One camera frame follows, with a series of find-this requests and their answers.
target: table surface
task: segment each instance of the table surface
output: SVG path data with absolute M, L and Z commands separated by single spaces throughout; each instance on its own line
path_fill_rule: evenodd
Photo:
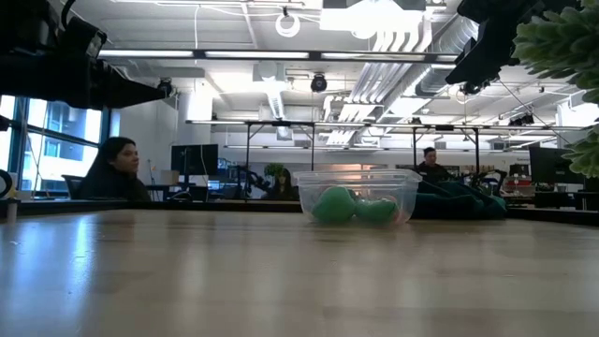
M 108 211 L 0 225 L 1 336 L 593 336 L 599 231 Z

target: woman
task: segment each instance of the woman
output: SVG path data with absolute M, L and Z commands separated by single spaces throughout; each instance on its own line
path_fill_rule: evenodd
M 139 157 L 135 141 L 124 137 L 106 140 L 79 187 L 79 198 L 151 201 L 138 179 Z
M 291 173 L 287 168 L 275 178 L 274 187 L 265 197 L 268 200 L 299 200 L 297 192 L 291 186 Z

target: black equipment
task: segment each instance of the black equipment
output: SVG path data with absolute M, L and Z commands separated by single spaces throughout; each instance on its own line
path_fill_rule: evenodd
M 531 156 L 531 175 L 534 183 L 584 183 L 581 174 L 569 168 L 571 160 L 562 155 L 571 151 L 565 149 L 529 148 Z
M 234 199 L 245 199 L 252 195 L 252 186 L 257 187 L 266 193 L 270 191 L 270 182 L 259 176 L 257 173 L 249 170 L 246 166 L 233 167 L 237 171 L 237 188 L 235 189 Z M 241 173 L 244 173 L 247 185 L 241 186 Z
M 0 132 L 8 131 L 10 120 L 5 116 L 0 116 Z
M 165 98 L 164 91 L 127 80 L 97 56 L 107 36 L 84 20 L 59 17 L 47 0 L 0 5 L 0 93 L 63 101 L 73 108 L 124 108 Z
M 183 175 L 183 189 L 189 187 L 190 175 L 216 175 L 218 145 L 175 145 L 170 149 L 170 169 Z
M 512 58 L 516 27 L 546 10 L 561 12 L 579 7 L 577 0 L 463 0 L 458 13 L 476 23 L 478 40 L 471 38 L 456 60 L 456 68 L 446 78 L 448 84 L 462 83 L 461 90 L 475 95 L 499 79 L 502 66 L 515 66 Z
M 324 74 L 315 74 L 310 88 L 315 93 L 322 93 L 327 90 L 327 80 Z
M 518 176 L 530 176 L 530 172 L 528 170 L 528 165 L 521 164 L 513 164 L 509 166 L 509 175 L 514 176 L 518 174 Z

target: chair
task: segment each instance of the chair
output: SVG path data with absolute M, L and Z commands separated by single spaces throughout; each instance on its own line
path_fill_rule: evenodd
M 79 186 L 81 181 L 83 181 L 83 177 L 71 176 L 63 174 L 63 179 L 65 179 L 66 188 L 68 189 L 68 195 L 71 200 L 79 199 Z

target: green plant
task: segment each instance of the green plant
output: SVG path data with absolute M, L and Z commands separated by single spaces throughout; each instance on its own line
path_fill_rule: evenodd
M 285 167 L 283 164 L 270 163 L 264 168 L 264 175 L 267 177 L 277 177 L 283 173 Z
M 582 10 L 543 13 L 518 26 L 513 57 L 539 79 L 565 79 L 588 90 L 582 100 L 599 104 L 599 0 L 583 0 Z
M 573 172 L 582 173 L 589 178 L 599 177 L 599 125 L 593 126 L 586 138 L 568 144 L 566 148 L 572 150 L 572 153 L 562 157 L 572 160 L 570 169 Z

